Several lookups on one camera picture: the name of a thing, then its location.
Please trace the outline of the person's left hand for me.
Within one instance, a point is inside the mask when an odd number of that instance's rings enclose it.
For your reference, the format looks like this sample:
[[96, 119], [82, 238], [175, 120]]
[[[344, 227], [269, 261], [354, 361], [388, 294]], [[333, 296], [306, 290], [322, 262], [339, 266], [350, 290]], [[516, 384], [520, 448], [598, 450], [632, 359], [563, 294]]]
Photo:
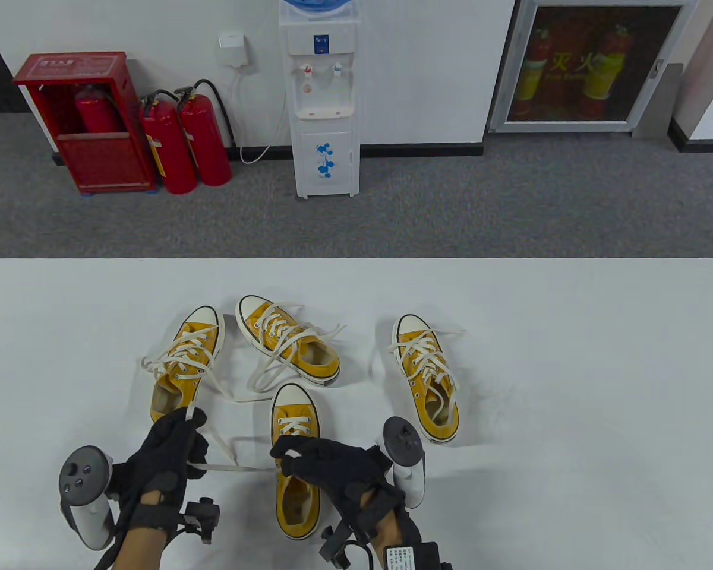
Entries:
[[199, 432], [207, 416], [194, 408], [179, 408], [161, 417], [146, 439], [124, 463], [113, 465], [109, 491], [118, 497], [116, 529], [148, 528], [174, 532], [189, 480], [204, 475], [191, 466], [204, 463], [208, 442]]

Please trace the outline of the person's right hand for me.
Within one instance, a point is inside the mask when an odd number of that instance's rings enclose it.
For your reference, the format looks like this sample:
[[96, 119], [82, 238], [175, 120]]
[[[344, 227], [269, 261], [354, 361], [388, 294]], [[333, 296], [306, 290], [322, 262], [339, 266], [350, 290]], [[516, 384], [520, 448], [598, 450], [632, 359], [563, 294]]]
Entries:
[[387, 482], [391, 461], [377, 446], [365, 449], [330, 439], [282, 435], [270, 456], [286, 477], [321, 489], [357, 536], [405, 536], [405, 496]]

